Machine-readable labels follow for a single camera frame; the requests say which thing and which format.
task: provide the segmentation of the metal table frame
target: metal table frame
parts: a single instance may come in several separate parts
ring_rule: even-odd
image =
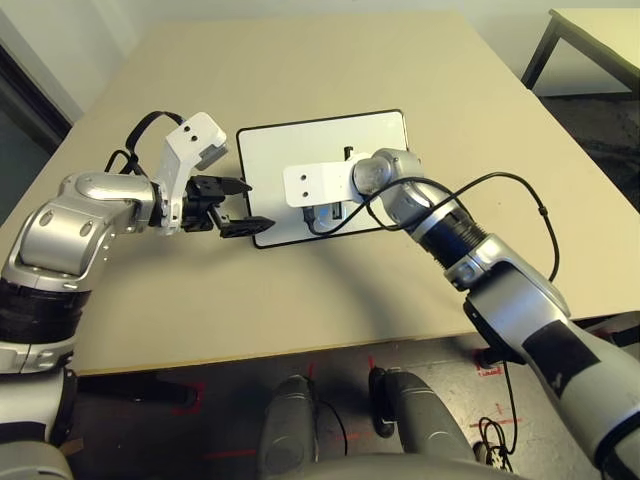
[[[522,83],[532,89],[538,81],[551,53],[553,53],[559,39],[583,55],[589,57],[609,74],[627,86],[633,98],[640,98],[640,69],[618,55],[612,55],[612,50],[599,42],[584,30],[580,29],[559,13],[551,11],[551,20],[542,35],[536,51],[522,75]]]

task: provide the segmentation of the dark floor mat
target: dark floor mat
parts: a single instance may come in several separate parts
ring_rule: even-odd
[[[580,97],[540,101],[640,212],[640,103]]]

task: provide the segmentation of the tabletop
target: tabletop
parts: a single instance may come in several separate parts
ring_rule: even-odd
[[[65,175],[104,168],[135,123],[158,109],[206,111],[231,139],[243,127],[401,109],[427,176],[455,189],[505,170],[538,190],[562,252],[555,283],[574,318],[640,309],[635,210],[453,12],[156,28],[0,229],[0,254]],[[146,171],[157,167],[172,128],[160,121],[139,143]],[[229,147],[206,174],[240,175],[237,147]],[[524,189],[496,179],[464,200],[486,230],[550,271],[551,245]],[[245,213],[240,199],[224,205]],[[146,232],[119,238],[108,263],[80,322],[80,374],[473,331],[464,295],[402,232],[267,250],[215,232]]]
[[[549,13],[640,68],[640,8],[555,8]]]

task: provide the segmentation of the white bracket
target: white bracket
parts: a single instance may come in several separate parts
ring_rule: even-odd
[[[199,112],[166,137],[162,161],[154,181],[162,196],[163,235],[180,231],[182,197],[195,167],[204,170],[226,152],[227,134],[206,113]]]
[[[360,194],[352,181],[353,166],[368,153],[351,155],[344,162],[292,165],[282,172],[284,194],[290,207],[310,207],[336,202],[360,203]]]

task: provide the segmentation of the black border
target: black border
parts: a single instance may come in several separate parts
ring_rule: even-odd
[[[40,91],[38,86],[20,68],[7,50],[0,45],[0,75],[13,89],[16,95],[24,101],[57,137],[57,145],[46,141],[42,145],[49,154],[53,154],[58,145],[64,140],[71,130],[71,123],[60,113],[57,107]]]
[[[249,130],[259,130],[259,129],[263,129],[263,128],[288,127],[290,125],[300,125],[301,123],[314,123],[314,122],[324,122],[324,121],[327,121],[327,120],[341,120],[343,118],[364,117],[366,115],[377,115],[379,113],[391,113],[391,112],[398,112],[400,115],[402,115],[402,124],[404,126],[405,148],[407,150],[409,150],[409,138],[407,136],[407,124],[405,123],[404,112],[399,108],[389,108],[387,110],[376,110],[376,111],[373,111],[373,112],[352,113],[352,114],[349,114],[349,115],[338,115],[338,116],[335,116],[335,117],[313,118],[311,120],[298,120],[298,121],[295,121],[295,122],[273,123],[273,124],[267,124],[267,125],[258,125],[258,126],[255,126],[255,127],[244,127],[244,128],[241,128],[240,130],[238,130],[236,132],[236,146],[238,147],[238,158],[240,159],[240,170],[242,171],[242,179],[245,182],[247,181],[247,177],[246,177],[246,175],[244,173],[244,163],[242,161],[242,150],[240,149],[240,134],[242,132],[249,131]],[[244,199],[245,199],[245,202],[247,203],[247,212],[249,213],[249,216],[251,216],[252,213],[251,213],[251,205],[249,204],[249,195],[245,194],[244,195]],[[335,235],[329,235],[328,237],[307,238],[307,239],[304,239],[304,240],[294,240],[292,242],[276,243],[274,245],[266,245],[266,246],[258,245],[256,243],[256,236],[255,235],[251,236],[251,241],[253,242],[253,246],[256,247],[258,250],[265,250],[267,248],[284,247],[284,246],[287,246],[287,245],[295,245],[296,243],[315,242],[317,240],[322,240],[322,239],[326,239],[326,238],[345,237],[347,235],[357,235],[358,233],[375,232],[375,231],[378,231],[378,230],[382,230],[382,228],[376,227],[376,228],[370,228],[370,229],[367,229],[367,230],[359,230],[357,232],[338,233],[338,234],[335,234]]]

